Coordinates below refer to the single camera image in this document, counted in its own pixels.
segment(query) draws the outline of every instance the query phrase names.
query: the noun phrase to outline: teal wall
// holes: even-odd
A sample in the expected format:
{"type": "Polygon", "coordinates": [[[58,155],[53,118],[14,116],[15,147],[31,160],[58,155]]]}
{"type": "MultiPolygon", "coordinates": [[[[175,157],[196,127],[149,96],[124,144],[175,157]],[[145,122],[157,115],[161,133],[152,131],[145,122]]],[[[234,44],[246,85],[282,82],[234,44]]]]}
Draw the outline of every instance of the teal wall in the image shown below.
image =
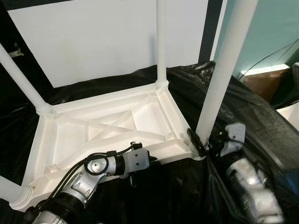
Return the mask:
{"type": "MultiPolygon", "coordinates": [[[[236,0],[228,0],[214,56],[215,61],[221,50],[235,2],[236,0]]],[[[237,77],[240,71],[249,69],[262,58],[298,38],[299,0],[259,0],[233,75],[237,77]]],[[[287,47],[275,53],[254,68],[287,63],[290,60],[298,61],[298,47],[299,41],[290,49],[287,47]]]]}

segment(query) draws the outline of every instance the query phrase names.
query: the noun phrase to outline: black cloth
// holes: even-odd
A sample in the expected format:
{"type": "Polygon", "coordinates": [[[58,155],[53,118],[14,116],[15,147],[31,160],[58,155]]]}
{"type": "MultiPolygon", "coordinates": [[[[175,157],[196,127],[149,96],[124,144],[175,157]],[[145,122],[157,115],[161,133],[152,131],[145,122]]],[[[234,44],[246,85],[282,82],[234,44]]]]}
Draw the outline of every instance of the black cloth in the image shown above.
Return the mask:
{"type": "MultiPolygon", "coordinates": [[[[169,90],[195,130],[214,63],[167,69],[169,90]]],[[[106,77],[50,90],[52,105],[155,82],[157,67],[129,75],[106,77]]],[[[21,184],[38,123],[33,105],[24,98],[1,105],[0,175],[21,184]]],[[[298,221],[298,131],[235,78],[230,80],[213,134],[226,124],[246,125],[248,154],[267,167],[287,220],[298,221]]],[[[246,218],[217,161],[184,159],[138,174],[138,187],[112,180],[98,187],[79,223],[245,223],[246,218]]],[[[0,201],[0,224],[21,223],[23,213],[0,201]]]]}

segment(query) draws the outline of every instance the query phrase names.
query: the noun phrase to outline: white wall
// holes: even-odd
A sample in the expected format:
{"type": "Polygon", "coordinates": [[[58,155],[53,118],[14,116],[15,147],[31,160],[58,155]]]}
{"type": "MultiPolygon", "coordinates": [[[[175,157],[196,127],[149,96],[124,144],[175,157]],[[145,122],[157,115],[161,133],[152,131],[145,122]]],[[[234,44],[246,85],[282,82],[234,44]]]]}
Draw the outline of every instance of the white wall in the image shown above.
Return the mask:
{"type": "MultiPolygon", "coordinates": [[[[197,62],[207,3],[166,1],[167,67],[197,62]]],[[[54,87],[156,64],[155,0],[72,0],[9,15],[54,87]]]]}

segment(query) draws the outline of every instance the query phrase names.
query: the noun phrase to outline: white tube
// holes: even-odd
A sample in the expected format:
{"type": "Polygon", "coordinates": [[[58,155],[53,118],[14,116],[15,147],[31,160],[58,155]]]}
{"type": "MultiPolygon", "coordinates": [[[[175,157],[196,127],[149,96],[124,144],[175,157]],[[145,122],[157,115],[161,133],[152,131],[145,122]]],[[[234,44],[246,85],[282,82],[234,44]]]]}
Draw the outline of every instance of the white tube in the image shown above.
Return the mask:
{"type": "Polygon", "coordinates": [[[196,134],[206,146],[229,80],[242,49],[258,0],[238,0],[232,12],[223,46],[206,94],[196,134]]]}
{"type": "Polygon", "coordinates": [[[51,106],[46,103],[43,98],[38,94],[35,88],[31,85],[31,83],[26,79],[24,74],[18,68],[18,66],[11,59],[9,54],[5,51],[5,49],[0,44],[0,63],[9,73],[11,78],[18,84],[20,89],[25,93],[28,99],[32,102],[32,104],[36,107],[37,113],[43,113],[50,110],[51,106]]]}
{"type": "Polygon", "coordinates": [[[0,198],[8,201],[13,208],[24,204],[30,198],[31,193],[30,187],[21,187],[0,176],[0,198]]]}
{"type": "Polygon", "coordinates": [[[163,87],[168,85],[166,79],[166,61],[165,61],[165,0],[157,0],[157,86],[163,87]]]}

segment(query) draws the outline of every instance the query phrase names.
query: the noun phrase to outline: black plastic sheet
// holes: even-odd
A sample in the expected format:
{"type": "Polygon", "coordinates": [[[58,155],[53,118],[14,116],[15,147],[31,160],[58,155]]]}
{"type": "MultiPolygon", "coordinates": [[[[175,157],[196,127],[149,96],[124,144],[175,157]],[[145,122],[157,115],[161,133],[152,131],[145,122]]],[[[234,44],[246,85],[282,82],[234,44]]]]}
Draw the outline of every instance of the black plastic sheet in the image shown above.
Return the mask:
{"type": "MultiPolygon", "coordinates": [[[[190,127],[195,130],[205,99],[213,63],[167,69],[169,90],[190,127]]],[[[157,67],[130,75],[85,81],[46,94],[60,104],[155,82],[157,67]]],[[[2,105],[0,175],[21,184],[38,123],[26,99],[2,105]]],[[[226,124],[246,125],[246,145],[252,159],[268,168],[276,195],[290,223],[298,222],[298,132],[271,106],[232,78],[213,134],[226,124]]],[[[138,187],[116,179],[101,184],[79,223],[245,223],[246,218],[217,160],[184,159],[138,174],[138,187]]],[[[23,213],[0,201],[0,223],[21,223],[23,213]]]]}

